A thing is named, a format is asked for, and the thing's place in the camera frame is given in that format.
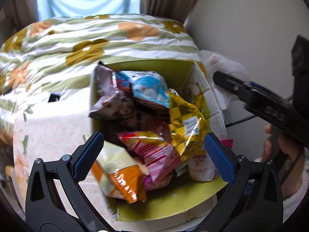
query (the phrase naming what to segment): floral blanket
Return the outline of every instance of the floral blanket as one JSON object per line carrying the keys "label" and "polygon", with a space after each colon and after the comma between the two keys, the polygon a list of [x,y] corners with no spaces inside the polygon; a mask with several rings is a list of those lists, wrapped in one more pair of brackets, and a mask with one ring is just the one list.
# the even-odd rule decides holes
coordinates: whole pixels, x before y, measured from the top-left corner
{"label": "floral blanket", "polygon": [[31,114],[31,107],[48,102],[51,93],[61,101],[88,99],[98,60],[198,62],[198,51],[182,24],[148,15],[61,17],[33,23],[0,49],[0,142],[12,145],[16,114]]}

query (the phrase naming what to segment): barcode label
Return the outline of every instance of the barcode label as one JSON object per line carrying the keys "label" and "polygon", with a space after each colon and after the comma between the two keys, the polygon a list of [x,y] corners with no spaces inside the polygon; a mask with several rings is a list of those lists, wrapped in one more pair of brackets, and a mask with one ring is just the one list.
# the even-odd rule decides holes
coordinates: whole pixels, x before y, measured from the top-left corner
{"label": "barcode label", "polygon": [[197,116],[193,116],[182,122],[186,131],[185,136],[199,134]]}

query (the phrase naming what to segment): screw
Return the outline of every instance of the screw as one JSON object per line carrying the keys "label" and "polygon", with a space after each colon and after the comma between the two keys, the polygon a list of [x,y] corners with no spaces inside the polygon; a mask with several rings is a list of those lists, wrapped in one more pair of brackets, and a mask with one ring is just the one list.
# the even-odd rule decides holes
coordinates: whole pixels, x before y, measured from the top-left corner
{"label": "screw", "polygon": [[239,156],[237,156],[237,159],[238,159],[239,161],[243,162],[243,161],[245,161],[246,157],[243,156],[243,155],[239,155]]}
{"label": "screw", "polygon": [[34,163],[35,163],[35,164],[40,164],[40,163],[41,163],[41,161],[42,161],[42,159],[37,158],[37,159],[35,159]]}
{"label": "screw", "polygon": [[66,154],[66,155],[62,156],[62,160],[67,161],[67,160],[70,159],[70,157],[71,157],[70,155]]}

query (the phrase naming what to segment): person's hand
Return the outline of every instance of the person's hand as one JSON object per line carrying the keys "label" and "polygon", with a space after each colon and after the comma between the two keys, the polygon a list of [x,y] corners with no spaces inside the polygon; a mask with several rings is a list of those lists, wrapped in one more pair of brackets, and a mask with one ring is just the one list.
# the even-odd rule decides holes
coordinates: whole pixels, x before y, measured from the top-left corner
{"label": "person's hand", "polygon": [[[265,132],[267,134],[271,134],[271,125],[265,126]],[[295,162],[298,156],[301,154],[299,159],[297,160],[294,168],[284,181],[283,185],[281,186],[282,190],[282,197],[286,199],[293,194],[295,194],[301,186],[302,183],[302,171],[304,170],[305,164],[305,156],[304,156],[304,148],[302,145],[298,144],[292,138],[287,135],[281,134],[278,138],[278,143],[280,149],[285,153],[288,154],[292,161]],[[262,162],[266,159],[271,158],[271,149],[272,144],[270,141],[270,137],[264,142],[264,152]]]}

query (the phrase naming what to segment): wall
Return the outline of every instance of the wall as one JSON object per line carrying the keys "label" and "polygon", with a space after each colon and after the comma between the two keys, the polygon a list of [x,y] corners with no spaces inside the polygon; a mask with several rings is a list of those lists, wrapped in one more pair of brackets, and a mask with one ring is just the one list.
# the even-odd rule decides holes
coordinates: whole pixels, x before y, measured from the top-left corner
{"label": "wall", "polygon": [[3,9],[0,10],[0,47],[12,35],[13,28],[11,20],[5,17]]}
{"label": "wall", "polygon": [[[198,0],[187,30],[199,49],[242,63],[253,81],[288,97],[293,90],[290,50],[296,35],[309,38],[309,11],[302,0]],[[232,102],[226,123],[250,115],[242,106]],[[264,125],[255,118],[228,128],[234,152],[261,157]]]}

